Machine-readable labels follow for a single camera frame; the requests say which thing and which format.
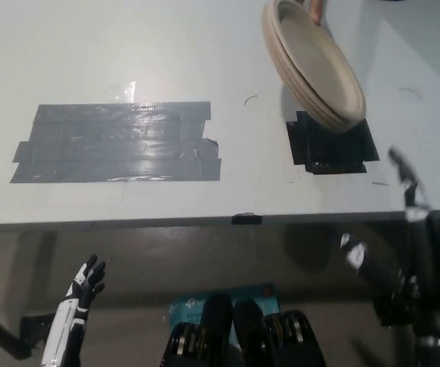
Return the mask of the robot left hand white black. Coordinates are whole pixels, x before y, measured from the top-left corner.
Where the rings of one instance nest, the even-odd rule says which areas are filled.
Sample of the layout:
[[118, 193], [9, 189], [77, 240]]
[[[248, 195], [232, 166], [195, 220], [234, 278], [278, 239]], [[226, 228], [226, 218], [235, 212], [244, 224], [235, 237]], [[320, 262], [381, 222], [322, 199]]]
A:
[[79, 366], [89, 310], [105, 287], [106, 263], [93, 254], [74, 276], [53, 318], [40, 364]]

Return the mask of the person hand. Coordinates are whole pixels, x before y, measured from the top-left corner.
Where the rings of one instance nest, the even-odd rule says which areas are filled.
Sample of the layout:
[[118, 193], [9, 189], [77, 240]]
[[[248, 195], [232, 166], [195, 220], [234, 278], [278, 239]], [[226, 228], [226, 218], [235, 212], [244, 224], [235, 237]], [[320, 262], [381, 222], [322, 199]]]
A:
[[323, 6], [323, 0], [309, 0], [309, 15], [317, 25], [322, 22]]

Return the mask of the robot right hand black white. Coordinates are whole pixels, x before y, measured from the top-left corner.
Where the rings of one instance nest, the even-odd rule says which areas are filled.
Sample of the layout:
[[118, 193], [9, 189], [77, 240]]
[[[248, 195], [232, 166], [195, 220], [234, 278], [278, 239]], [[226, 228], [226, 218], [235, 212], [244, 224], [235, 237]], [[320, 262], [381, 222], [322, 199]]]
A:
[[389, 159], [403, 189], [406, 223], [404, 262], [374, 258], [368, 244], [352, 233], [341, 235], [339, 248], [357, 275], [384, 294], [400, 295], [424, 306], [440, 307], [440, 228], [422, 181], [403, 152], [391, 147]]

